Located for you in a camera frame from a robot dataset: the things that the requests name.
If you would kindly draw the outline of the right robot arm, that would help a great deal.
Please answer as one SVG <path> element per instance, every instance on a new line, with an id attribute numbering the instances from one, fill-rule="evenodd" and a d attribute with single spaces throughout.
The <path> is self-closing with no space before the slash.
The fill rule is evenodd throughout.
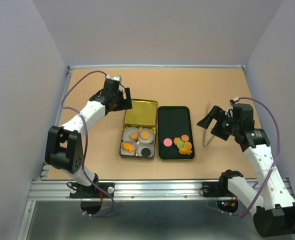
<path id="1" fill-rule="evenodd" d="M 260 188 L 255 190 L 239 171 L 229 169 L 221 173 L 218 181 L 202 183 L 203 196 L 235 196 L 245 206 L 246 213 L 252 215 L 255 229 L 263 238 L 295 234 L 295 199 L 275 165 L 266 132 L 255 128 L 253 107 L 234 104 L 232 116 L 228 116 L 215 105 L 197 125 L 207 129 L 212 120 L 216 120 L 216 124 L 211 134 L 225 141 L 234 137 L 250 161 Z"/>

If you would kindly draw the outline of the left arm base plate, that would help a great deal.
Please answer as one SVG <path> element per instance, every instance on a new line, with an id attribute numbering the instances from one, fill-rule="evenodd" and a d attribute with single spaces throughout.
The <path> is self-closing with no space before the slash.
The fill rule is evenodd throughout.
<path id="1" fill-rule="evenodd" d="M 70 190 L 69 198 L 71 199 L 99 199 L 100 197 L 104 197 L 98 189 L 96 189 L 93 185 L 91 186 L 83 186 L 76 182 L 67 182 L 67 187 Z M 108 192 L 108 188 L 115 187 L 114 182 L 101 182 L 99 183 L 99 187 L 104 191 Z"/>

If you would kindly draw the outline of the gold tin lid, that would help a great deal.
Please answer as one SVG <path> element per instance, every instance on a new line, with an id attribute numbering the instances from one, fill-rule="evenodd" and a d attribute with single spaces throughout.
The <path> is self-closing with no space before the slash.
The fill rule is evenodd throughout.
<path id="1" fill-rule="evenodd" d="M 132 108 L 127 109 L 124 124 L 155 126 L 157 123 L 158 102 L 154 100 L 132 99 Z"/>

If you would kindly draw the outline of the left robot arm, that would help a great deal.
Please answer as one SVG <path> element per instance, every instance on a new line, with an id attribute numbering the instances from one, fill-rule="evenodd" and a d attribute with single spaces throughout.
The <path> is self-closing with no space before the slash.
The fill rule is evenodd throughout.
<path id="1" fill-rule="evenodd" d="M 83 139 L 89 141 L 88 131 L 109 112 L 132 108 L 130 88 L 101 89 L 94 94 L 81 111 L 61 126 L 52 126 L 47 135 L 45 163 L 62 170 L 81 185 L 87 197 L 94 197 L 99 185 L 96 174 L 85 166 L 86 151 Z"/>

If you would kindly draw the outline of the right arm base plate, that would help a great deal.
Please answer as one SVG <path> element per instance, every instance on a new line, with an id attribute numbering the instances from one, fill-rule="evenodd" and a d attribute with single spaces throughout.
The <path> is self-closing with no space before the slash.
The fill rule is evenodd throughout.
<path id="1" fill-rule="evenodd" d="M 219 181 L 203 181 L 201 191 L 205 198 L 221 198 L 233 196 L 228 188 L 219 183 Z"/>

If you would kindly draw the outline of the metal tongs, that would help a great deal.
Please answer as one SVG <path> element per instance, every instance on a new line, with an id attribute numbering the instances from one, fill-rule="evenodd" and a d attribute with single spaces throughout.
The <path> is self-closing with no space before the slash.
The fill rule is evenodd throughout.
<path id="1" fill-rule="evenodd" d="M 207 107 L 206 107 L 206 116 L 208 115 L 208 113 L 210 112 L 209 110 L 210 108 L 210 101 L 207 103 Z M 207 129 L 203 129 L 203 139 L 202 139 L 202 147 L 206 148 L 210 142 L 213 140 L 213 135 L 210 135 L 209 137 L 207 137 Z"/>

